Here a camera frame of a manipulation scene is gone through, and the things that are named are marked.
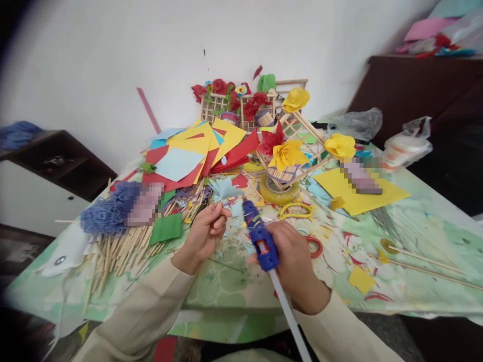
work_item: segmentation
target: person's left hand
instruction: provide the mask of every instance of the person's left hand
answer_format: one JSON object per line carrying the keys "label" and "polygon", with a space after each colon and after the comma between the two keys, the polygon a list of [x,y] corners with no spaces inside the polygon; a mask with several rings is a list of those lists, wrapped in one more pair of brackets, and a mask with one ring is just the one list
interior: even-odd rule
{"label": "person's left hand", "polygon": [[185,244],[171,258],[173,266],[189,275],[198,271],[203,261],[215,252],[216,242],[221,240],[226,230],[229,209],[222,203],[208,205],[201,211],[191,225]]}

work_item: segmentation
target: table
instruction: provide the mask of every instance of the table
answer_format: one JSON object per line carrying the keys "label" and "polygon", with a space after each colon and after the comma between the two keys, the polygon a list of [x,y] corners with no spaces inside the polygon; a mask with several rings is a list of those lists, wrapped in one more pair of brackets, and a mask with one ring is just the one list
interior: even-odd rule
{"label": "table", "polygon": [[[331,161],[324,168],[336,167]],[[127,167],[120,178],[133,170]],[[401,170],[391,181],[410,192],[412,196],[386,207],[394,224],[401,229],[400,237],[409,251],[454,264],[469,277],[452,274],[450,270],[398,254],[395,258],[408,264],[427,268],[474,284],[483,275],[483,230],[469,216],[432,190],[407,170]],[[314,182],[306,179],[305,183]],[[256,196],[246,189],[248,198]],[[431,318],[437,315],[465,316],[483,320],[483,292],[394,264],[378,264],[367,260],[367,253],[376,253],[380,240],[386,237],[374,223],[370,213],[348,218],[319,206],[306,191],[303,196],[314,206],[314,218],[287,219],[301,233],[313,231],[322,241],[323,254],[313,260],[320,278],[332,279],[334,290],[355,312],[403,313]],[[270,205],[263,215],[276,218],[278,210]],[[171,334],[228,343],[244,343],[287,329],[273,286],[257,265],[246,263],[247,249],[239,237],[247,241],[243,221],[228,221],[227,233],[215,262],[207,260],[201,267],[183,309],[170,330]],[[173,255],[184,242],[188,231],[174,240],[160,257],[150,265]],[[60,235],[8,288],[17,308],[56,323],[62,301],[62,277],[43,278],[35,273],[54,252]],[[377,286],[368,295],[362,295],[348,283],[354,268],[351,257],[367,262],[364,267],[372,274],[377,268]],[[63,312],[67,318],[82,319],[85,290],[90,277],[90,263],[74,269],[66,280],[69,290]],[[119,278],[109,277],[100,298],[92,297],[87,319],[103,321],[113,313],[116,305],[135,282],[137,270],[127,271]]]}

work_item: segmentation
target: white wall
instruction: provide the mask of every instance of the white wall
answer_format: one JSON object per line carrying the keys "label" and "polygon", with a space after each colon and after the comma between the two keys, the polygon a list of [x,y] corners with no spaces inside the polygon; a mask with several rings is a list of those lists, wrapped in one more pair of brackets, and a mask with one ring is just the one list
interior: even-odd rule
{"label": "white wall", "polygon": [[344,110],[367,58],[436,2],[40,0],[3,68],[0,123],[65,129],[119,171],[154,134],[137,86],[161,128],[188,126],[199,112],[190,86],[247,81],[260,64],[309,78],[304,114],[316,120]]}

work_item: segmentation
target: blue yarn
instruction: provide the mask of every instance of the blue yarn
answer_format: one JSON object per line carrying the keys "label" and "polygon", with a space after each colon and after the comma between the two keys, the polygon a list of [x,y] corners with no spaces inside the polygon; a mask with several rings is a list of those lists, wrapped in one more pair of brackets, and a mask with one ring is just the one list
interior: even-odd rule
{"label": "blue yarn", "polygon": [[27,121],[18,121],[14,124],[0,128],[0,147],[16,150],[32,141],[34,136],[42,132],[42,128]]}
{"label": "blue yarn", "polygon": [[122,235],[127,227],[124,225],[125,211],[138,198],[141,183],[121,181],[116,184],[115,192],[108,199],[100,198],[91,207],[80,214],[80,227],[88,234]]}

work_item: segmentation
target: beige sleeve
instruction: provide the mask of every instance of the beige sleeve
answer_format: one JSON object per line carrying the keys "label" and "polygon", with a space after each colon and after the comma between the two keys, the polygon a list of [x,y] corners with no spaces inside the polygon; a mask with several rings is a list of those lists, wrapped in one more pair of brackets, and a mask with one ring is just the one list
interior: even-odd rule
{"label": "beige sleeve", "polygon": [[298,311],[294,313],[310,346],[321,361],[402,361],[357,319],[334,292],[329,304],[319,314],[308,316]]}
{"label": "beige sleeve", "polygon": [[176,320],[193,279],[175,268],[171,258],[163,260],[92,331],[74,362],[146,360]]}

